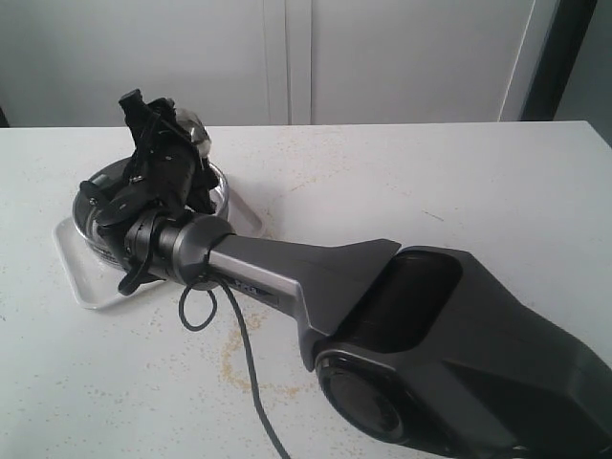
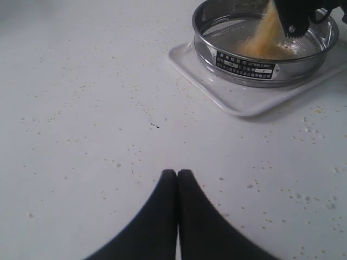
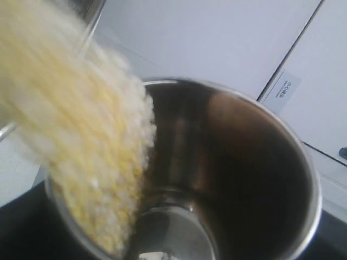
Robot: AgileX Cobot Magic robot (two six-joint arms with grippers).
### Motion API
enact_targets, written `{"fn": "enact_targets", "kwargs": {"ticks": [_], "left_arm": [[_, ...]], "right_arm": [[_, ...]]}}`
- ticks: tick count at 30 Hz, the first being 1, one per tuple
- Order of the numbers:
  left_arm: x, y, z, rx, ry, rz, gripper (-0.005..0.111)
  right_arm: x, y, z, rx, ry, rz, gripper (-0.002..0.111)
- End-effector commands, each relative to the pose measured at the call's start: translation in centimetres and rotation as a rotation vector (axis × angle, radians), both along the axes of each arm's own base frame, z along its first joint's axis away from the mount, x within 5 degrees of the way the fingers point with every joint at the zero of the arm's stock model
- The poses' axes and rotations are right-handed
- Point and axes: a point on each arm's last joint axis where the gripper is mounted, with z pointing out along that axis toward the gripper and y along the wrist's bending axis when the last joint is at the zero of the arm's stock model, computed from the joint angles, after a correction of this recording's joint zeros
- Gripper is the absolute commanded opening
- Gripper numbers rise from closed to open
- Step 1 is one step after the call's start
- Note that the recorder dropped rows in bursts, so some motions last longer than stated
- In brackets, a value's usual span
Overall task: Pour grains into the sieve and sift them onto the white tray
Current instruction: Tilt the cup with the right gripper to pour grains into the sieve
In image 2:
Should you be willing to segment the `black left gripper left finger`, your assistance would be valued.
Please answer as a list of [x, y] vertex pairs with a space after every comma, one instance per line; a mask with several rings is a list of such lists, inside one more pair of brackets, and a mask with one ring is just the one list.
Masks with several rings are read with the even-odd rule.
[[175, 259], [177, 243], [177, 175], [163, 170], [137, 215], [88, 259]]

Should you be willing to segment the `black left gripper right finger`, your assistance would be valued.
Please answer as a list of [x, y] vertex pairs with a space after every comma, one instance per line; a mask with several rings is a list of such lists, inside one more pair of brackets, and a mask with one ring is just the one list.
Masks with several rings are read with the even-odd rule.
[[222, 217], [191, 170], [179, 171], [177, 180], [181, 259], [276, 259]]

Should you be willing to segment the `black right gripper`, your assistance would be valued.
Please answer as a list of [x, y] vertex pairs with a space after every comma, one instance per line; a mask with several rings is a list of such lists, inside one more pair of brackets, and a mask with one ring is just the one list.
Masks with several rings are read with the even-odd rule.
[[274, 5], [289, 38], [303, 37], [311, 24], [322, 24], [336, 8], [342, 9], [342, 21], [346, 23], [346, 0], [277, 0]]

